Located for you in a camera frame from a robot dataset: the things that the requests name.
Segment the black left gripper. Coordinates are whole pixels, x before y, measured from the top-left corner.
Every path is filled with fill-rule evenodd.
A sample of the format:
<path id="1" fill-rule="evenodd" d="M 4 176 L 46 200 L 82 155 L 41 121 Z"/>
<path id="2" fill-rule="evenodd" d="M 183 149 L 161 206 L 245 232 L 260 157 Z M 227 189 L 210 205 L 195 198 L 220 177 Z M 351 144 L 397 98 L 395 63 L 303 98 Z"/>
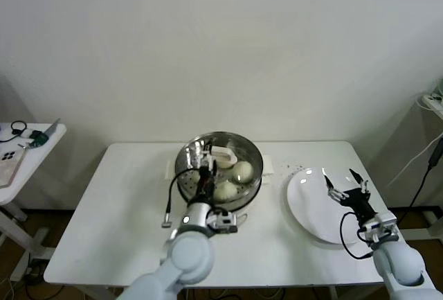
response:
<path id="1" fill-rule="evenodd" d="M 208 141 L 204 145 L 204 161 L 208 162 L 207 166 L 199 169 L 199 181 L 197 183 L 197 191 L 195 199 L 197 202 L 213 204 L 213 196 L 215 192 L 215 174 L 213 170 L 217 169 L 217 160 L 211 155 L 212 142 Z"/>

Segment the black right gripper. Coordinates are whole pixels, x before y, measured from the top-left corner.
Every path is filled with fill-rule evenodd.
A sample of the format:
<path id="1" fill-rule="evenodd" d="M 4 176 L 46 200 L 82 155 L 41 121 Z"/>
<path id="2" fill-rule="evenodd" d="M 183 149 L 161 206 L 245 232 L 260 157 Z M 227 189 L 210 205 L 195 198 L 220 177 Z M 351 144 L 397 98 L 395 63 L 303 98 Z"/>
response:
<path id="1" fill-rule="evenodd" d="M 361 190 L 348 190 L 342 192 L 336 189 L 328 176 L 325 175 L 324 178 L 327 186 L 327 194 L 334 201 L 340 201 L 342 206 L 350 207 L 356 215 L 359 226 L 363 226 L 366 222 L 373 219 L 377 212 L 369 203 L 370 193 L 368 190 L 368 180 L 364 180 L 358 172 L 351 168 L 349 171 Z"/>

